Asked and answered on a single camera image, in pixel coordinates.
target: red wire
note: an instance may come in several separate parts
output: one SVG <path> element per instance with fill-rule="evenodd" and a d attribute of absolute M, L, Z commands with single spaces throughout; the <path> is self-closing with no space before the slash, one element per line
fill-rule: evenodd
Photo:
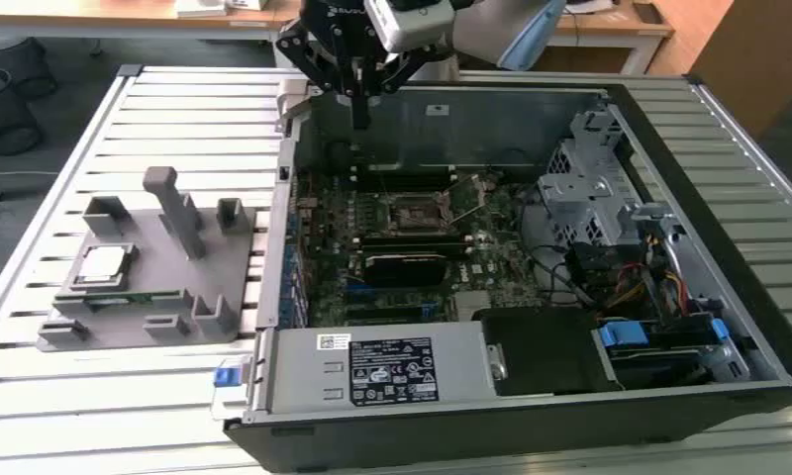
<path fill-rule="evenodd" d="M 625 272 L 642 266 L 644 264 L 641 264 L 640 262 L 631 262 L 630 264 L 625 264 L 622 266 L 622 268 L 619 269 L 619 273 L 617 274 L 617 287 L 614 288 L 614 292 L 619 293 L 619 290 L 622 288 L 622 277 L 625 276 Z"/>

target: white cable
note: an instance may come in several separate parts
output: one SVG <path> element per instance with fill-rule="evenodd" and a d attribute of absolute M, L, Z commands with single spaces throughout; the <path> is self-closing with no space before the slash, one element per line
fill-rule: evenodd
<path fill-rule="evenodd" d="M 59 175 L 58 171 L 0 171 L 0 175 Z"/>

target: open computer tower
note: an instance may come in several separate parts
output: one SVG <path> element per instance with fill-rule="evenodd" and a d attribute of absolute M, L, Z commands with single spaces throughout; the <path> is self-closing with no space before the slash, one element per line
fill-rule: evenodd
<path fill-rule="evenodd" d="M 678 440 L 792 404 L 792 329 L 621 84 L 286 124 L 247 404 L 271 471 Z"/>

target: blue latch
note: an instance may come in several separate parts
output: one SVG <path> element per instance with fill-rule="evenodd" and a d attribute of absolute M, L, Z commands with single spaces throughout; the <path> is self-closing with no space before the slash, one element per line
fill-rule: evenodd
<path fill-rule="evenodd" d="M 724 321 L 724 319 L 713 319 L 712 327 L 714 327 L 714 332 L 717 332 L 717 337 L 720 338 L 720 340 L 728 340 L 728 338 L 730 337 L 730 331 L 728 330 L 726 322 Z"/>
<path fill-rule="evenodd" d="M 241 386 L 242 379 L 243 378 L 241 368 L 221 367 L 214 370 L 215 388 L 229 388 L 233 386 Z"/>
<path fill-rule="evenodd" d="M 605 347 L 649 344 L 649 336 L 646 336 L 646 330 L 640 322 L 609 322 L 598 329 L 598 334 L 602 337 Z"/>

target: green circuit board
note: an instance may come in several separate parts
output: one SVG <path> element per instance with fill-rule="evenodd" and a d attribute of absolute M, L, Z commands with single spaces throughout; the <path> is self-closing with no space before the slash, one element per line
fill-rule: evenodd
<path fill-rule="evenodd" d="M 435 193 L 363 193 L 347 180 L 323 177 L 305 186 L 318 190 L 317 199 L 301 200 L 310 327 L 457 321 L 459 292 L 485 291 L 493 307 L 542 305 L 515 223 L 523 184 L 498 185 L 481 174 L 465 174 Z M 359 270 L 358 236 L 459 236 L 469 253 L 447 262 L 438 285 L 375 288 Z M 375 318 L 367 318 L 370 312 Z"/>

